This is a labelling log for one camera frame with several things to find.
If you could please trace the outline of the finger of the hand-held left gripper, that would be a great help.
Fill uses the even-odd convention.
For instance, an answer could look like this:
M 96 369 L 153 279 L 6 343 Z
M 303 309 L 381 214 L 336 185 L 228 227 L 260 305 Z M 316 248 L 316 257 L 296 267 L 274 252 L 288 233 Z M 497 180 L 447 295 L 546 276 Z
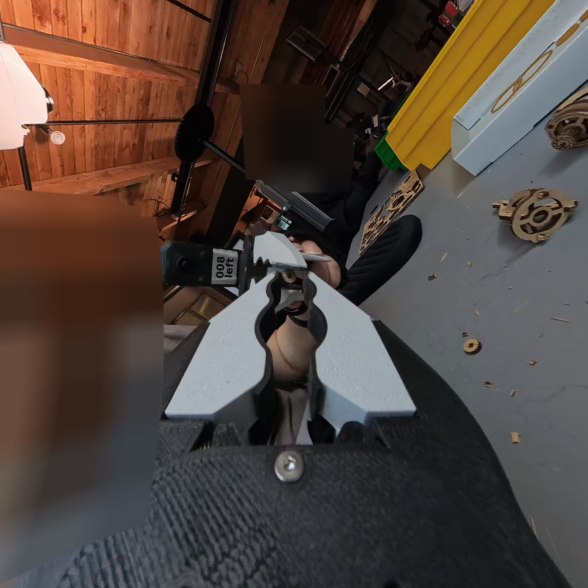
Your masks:
M 303 253 L 285 235 L 266 232 L 254 237 L 252 241 L 252 268 L 263 270 L 291 270 L 304 272 L 313 263 L 329 263 L 331 258 L 322 254 Z
M 281 300 L 275 308 L 275 313 L 306 313 L 306 303 L 301 286 L 282 288 Z

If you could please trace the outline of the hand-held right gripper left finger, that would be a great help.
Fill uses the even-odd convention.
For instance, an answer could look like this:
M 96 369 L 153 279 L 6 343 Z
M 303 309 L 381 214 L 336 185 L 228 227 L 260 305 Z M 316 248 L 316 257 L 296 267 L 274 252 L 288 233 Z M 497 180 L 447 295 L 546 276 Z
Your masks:
M 216 315 L 165 408 L 170 420 L 234 424 L 250 443 L 270 443 L 277 393 L 267 341 L 277 276 L 268 275 Z

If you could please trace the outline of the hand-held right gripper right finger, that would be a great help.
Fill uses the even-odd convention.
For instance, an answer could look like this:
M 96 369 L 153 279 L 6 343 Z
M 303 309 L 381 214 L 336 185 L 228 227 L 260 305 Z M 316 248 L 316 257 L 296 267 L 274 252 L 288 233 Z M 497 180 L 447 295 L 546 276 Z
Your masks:
M 299 445 L 312 445 L 307 424 L 323 417 L 338 434 L 348 422 L 412 417 L 416 407 L 369 315 L 313 272 L 303 280 L 307 326 L 319 343 L 308 373 Z

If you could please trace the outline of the laser-cut wooden parts sheet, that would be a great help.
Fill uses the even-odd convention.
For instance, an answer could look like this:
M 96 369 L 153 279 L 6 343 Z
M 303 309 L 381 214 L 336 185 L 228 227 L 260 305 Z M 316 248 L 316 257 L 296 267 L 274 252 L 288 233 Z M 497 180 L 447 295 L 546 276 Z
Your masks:
M 417 172 L 410 172 L 386 202 L 379 209 L 373 211 L 364 225 L 359 248 L 360 255 L 364 254 L 376 242 L 376 239 L 391 226 L 392 222 L 401 216 L 423 189 L 423 182 Z

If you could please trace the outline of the person's left forearm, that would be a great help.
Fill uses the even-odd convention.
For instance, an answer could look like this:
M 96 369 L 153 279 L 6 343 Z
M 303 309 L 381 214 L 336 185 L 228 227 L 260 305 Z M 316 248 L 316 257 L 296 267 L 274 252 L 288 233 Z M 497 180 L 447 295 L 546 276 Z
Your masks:
M 293 382 L 305 377 L 318 346 L 319 342 L 308 328 L 296 326 L 287 316 L 267 342 L 275 380 Z

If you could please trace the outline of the person's left hand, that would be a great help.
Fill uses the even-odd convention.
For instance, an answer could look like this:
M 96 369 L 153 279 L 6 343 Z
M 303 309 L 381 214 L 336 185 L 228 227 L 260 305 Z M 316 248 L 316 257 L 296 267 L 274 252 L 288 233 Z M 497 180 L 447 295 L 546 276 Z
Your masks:
M 289 240 L 301 254 L 327 257 L 327 254 L 322 251 L 320 246 L 312 240 L 299 240 L 294 237 L 290 237 Z M 307 261 L 306 263 L 308 269 L 319 276 L 330 287 L 334 289 L 339 287 L 341 283 L 341 269 L 333 258 L 329 258 L 329 261 Z

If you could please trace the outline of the black ribbed disc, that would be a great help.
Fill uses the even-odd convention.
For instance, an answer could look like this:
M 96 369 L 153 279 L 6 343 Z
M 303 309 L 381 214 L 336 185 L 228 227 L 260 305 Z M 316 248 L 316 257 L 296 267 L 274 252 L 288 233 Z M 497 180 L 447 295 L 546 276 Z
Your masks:
M 215 118 L 211 108 L 201 102 L 192 106 L 181 119 L 175 135 L 175 155 L 184 163 L 200 158 L 213 133 Z

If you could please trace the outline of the green plastic bin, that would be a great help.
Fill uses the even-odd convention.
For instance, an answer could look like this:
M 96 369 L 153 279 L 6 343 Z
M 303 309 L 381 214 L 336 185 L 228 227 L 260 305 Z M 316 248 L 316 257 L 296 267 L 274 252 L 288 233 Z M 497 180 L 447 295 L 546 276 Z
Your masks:
M 382 164 L 391 171 L 406 172 L 409 169 L 404 166 L 398 156 L 394 153 L 390 144 L 387 142 L 388 132 L 383 134 L 379 143 L 375 146 L 374 151 L 378 158 L 382 161 Z

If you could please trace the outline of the yellow plastic bin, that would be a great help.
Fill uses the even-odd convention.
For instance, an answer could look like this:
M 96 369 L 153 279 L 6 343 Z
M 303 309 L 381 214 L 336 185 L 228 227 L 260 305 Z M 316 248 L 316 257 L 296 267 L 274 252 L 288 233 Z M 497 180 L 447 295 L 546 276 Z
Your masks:
M 455 114 L 553 3 L 474 1 L 388 127 L 404 167 L 433 169 L 447 155 Z

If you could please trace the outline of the white cardboard box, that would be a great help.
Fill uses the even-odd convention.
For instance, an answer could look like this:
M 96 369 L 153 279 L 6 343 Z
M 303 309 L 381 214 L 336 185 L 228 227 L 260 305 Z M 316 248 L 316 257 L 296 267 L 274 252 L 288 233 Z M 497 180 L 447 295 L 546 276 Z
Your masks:
M 455 114 L 453 159 L 478 175 L 587 81 L 587 1 L 555 1 Z

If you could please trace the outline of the white lamp shade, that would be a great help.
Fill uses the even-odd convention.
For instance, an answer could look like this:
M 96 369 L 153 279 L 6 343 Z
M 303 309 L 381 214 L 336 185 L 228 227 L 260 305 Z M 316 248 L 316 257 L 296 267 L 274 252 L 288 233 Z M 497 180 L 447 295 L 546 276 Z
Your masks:
M 16 49 L 1 42 L 1 150 L 24 145 L 27 126 L 48 121 L 47 95 Z

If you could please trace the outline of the wooden shaft wheel assembly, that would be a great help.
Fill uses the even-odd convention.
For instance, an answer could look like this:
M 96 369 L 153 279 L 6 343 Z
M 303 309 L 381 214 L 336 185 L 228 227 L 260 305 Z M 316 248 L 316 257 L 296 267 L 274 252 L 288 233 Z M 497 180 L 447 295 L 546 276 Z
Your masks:
M 545 131 L 556 150 L 587 145 L 587 88 L 575 92 L 557 107 Z

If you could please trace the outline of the metal frame rail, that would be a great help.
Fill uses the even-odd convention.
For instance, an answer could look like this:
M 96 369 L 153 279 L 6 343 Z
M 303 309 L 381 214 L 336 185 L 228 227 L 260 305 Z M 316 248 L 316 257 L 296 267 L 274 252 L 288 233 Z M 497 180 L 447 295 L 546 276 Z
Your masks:
M 255 187 L 263 197 L 278 206 L 280 213 L 276 223 L 285 231 L 292 224 L 305 224 L 322 232 L 333 220 L 298 192 L 280 191 L 261 180 L 255 182 Z

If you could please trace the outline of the wooden spoked wheel frame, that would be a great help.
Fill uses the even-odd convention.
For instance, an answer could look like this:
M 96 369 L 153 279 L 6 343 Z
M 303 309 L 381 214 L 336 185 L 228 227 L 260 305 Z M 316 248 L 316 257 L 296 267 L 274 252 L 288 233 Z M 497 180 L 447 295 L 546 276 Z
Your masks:
M 576 200 L 559 190 L 538 188 L 518 192 L 510 200 L 495 202 L 492 206 L 499 218 L 508 222 L 516 237 L 542 243 L 567 222 L 577 205 Z

